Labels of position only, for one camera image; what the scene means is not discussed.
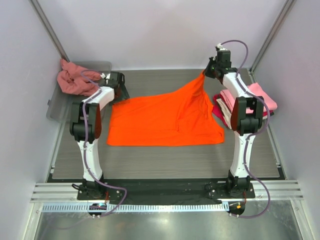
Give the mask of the orange t shirt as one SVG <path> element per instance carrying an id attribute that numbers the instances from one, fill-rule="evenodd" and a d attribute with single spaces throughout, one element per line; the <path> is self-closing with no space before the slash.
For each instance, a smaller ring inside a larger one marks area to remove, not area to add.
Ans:
<path id="1" fill-rule="evenodd" d="M 112 106 L 106 144 L 181 147 L 222 144 L 224 129 L 212 115 L 205 76 L 170 93 L 135 97 Z"/>

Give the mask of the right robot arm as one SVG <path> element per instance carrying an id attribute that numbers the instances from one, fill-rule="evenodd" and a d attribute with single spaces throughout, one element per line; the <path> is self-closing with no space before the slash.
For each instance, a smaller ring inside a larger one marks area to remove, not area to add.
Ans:
<path id="1" fill-rule="evenodd" d="M 250 190 L 250 160 L 255 134 L 262 127 L 264 106 L 244 84 L 239 71 L 232 67 L 231 51 L 216 48 L 204 71 L 209 78 L 218 79 L 234 98 L 230 126 L 234 132 L 233 161 L 228 171 L 224 191 L 231 198 L 240 198 Z"/>

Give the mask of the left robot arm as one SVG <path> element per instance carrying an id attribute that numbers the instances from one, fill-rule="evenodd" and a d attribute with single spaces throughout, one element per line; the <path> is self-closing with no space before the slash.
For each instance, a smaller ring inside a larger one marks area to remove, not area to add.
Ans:
<path id="1" fill-rule="evenodd" d="M 78 190 L 100 200 L 107 192 L 98 151 L 102 133 L 101 111 L 107 105 L 127 100 L 130 96 L 123 73 L 111 71 L 105 74 L 94 71 L 103 81 L 103 84 L 99 85 L 86 76 L 90 71 L 90 69 L 83 70 L 80 75 L 97 87 L 97 90 L 84 100 L 72 103 L 69 132 L 77 142 L 82 157 L 83 177 Z"/>

